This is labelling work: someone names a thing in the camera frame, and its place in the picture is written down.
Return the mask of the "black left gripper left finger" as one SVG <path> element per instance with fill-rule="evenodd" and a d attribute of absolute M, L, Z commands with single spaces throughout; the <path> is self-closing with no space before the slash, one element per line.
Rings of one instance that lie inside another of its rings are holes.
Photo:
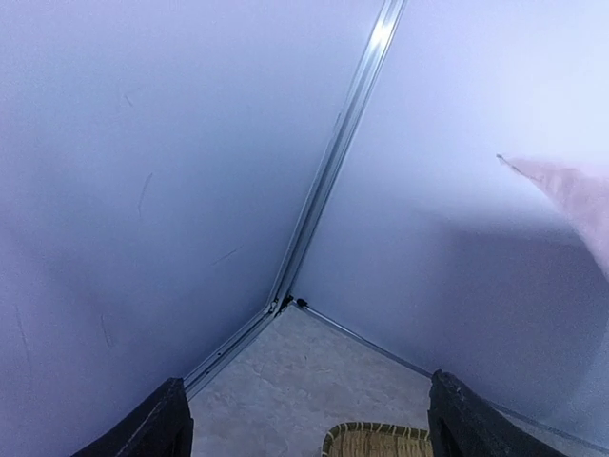
<path fill-rule="evenodd" d="M 75 455 L 189 457 L 193 431 L 184 380 L 169 378 L 120 423 Z"/>

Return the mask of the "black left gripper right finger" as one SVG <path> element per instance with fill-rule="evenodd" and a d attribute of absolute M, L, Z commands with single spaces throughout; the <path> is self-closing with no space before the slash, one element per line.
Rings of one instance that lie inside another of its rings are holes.
<path fill-rule="evenodd" d="M 464 382 L 437 370 L 427 412 L 436 456 L 560 457 L 561 452 L 504 418 Z"/>

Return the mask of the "pink folding umbrella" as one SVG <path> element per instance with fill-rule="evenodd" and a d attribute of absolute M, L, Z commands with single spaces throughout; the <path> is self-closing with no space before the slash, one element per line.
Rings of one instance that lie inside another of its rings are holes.
<path fill-rule="evenodd" d="M 552 201 L 608 278 L 608 174 L 555 162 L 496 157 Z"/>

